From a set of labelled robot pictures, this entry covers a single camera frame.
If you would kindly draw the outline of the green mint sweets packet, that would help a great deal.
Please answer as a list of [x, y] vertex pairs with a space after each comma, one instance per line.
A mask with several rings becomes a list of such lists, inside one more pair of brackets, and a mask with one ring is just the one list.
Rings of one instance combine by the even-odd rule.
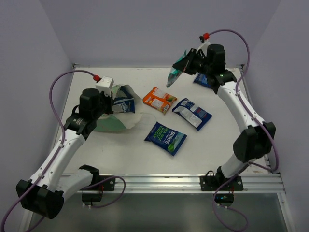
[[[187, 50], [184, 51], [184, 53], [180, 56], [180, 58], [177, 59], [176, 62], [179, 62], [180, 60], [182, 60], [186, 55], [187, 55]], [[182, 71], [179, 71], [171, 67], [169, 71], [166, 87], [169, 88], [171, 85], [173, 85], [181, 74], [182, 74]]]

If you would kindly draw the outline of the green printed paper bag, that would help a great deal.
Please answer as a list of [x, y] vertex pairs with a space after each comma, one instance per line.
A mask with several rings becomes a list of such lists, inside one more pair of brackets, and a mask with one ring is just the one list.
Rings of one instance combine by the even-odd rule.
[[138, 96], [130, 85], [114, 85], [112, 87], [113, 102], [115, 98], [127, 97], [134, 98], [135, 113], [114, 113], [103, 114], [97, 120], [96, 132], [119, 132], [136, 126], [142, 116], [146, 114], [142, 98]]

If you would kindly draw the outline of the blue silver tortilla chips packet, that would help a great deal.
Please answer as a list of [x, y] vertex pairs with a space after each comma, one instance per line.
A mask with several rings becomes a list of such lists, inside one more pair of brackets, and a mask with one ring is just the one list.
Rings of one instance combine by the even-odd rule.
[[127, 97], [115, 98], [112, 110], [114, 113], [135, 113], [134, 98], [127, 98]]

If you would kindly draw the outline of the orange snack packet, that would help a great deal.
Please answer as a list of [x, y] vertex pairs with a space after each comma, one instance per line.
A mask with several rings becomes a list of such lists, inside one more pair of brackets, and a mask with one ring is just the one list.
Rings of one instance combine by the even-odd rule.
[[170, 95], [157, 87], [153, 87], [153, 89], [142, 99], [144, 104], [160, 111], [164, 115], [176, 100], [177, 97]]

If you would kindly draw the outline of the dark blue white snack packet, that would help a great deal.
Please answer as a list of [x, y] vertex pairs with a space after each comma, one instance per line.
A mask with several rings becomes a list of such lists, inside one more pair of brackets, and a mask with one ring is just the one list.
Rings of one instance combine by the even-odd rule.
[[197, 131], [200, 131], [212, 118], [210, 113], [199, 107], [188, 98], [184, 98], [177, 103], [177, 105], [172, 109], [172, 112], [186, 120]]

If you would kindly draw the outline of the blue green crisps packet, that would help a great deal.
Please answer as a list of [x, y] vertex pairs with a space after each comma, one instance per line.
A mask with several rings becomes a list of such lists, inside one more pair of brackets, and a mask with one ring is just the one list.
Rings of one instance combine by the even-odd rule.
[[167, 151], [170, 155], [175, 156], [186, 138], [186, 134], [156, 122], [144, 141], [151, 142]]

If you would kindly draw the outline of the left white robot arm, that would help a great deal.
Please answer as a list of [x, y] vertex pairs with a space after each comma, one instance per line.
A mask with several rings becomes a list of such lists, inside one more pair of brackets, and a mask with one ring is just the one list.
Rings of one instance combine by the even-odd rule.
[[99, 170], [82, 165], [68, 178], [62, 178], [75, 152], [87, 140], [103, 114], [111, 114], [112, 92], [88, 88], [82, 91], [79, 104], [74, 107], [64, 125], [64, 133], [48, 155], [45, 162], [29, 180], [20, 180], [16, 192], [23, 208], [45, 218], [53, 219], [61, 211], [65, 200], [77, 191], [87, 187], [99, 187]]

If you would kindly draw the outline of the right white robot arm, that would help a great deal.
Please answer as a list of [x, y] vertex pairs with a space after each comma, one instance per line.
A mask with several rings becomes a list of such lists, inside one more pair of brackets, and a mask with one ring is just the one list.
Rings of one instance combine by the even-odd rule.
[[272, 122], [265, 122], [244, 97], [239, 89], [239, 79], [225, 67], [222, 45], [211, 44], [206, 52], [192, 48], [172, 67], [188, 75], [205, 75], [210, 88], [226, 104], [239, 127], [240, 135], [233, 143], [232, 156], [214, 175], [201, 177], [212, 190], [227, 189], [249, 165], [275, 148], [276, 127]]

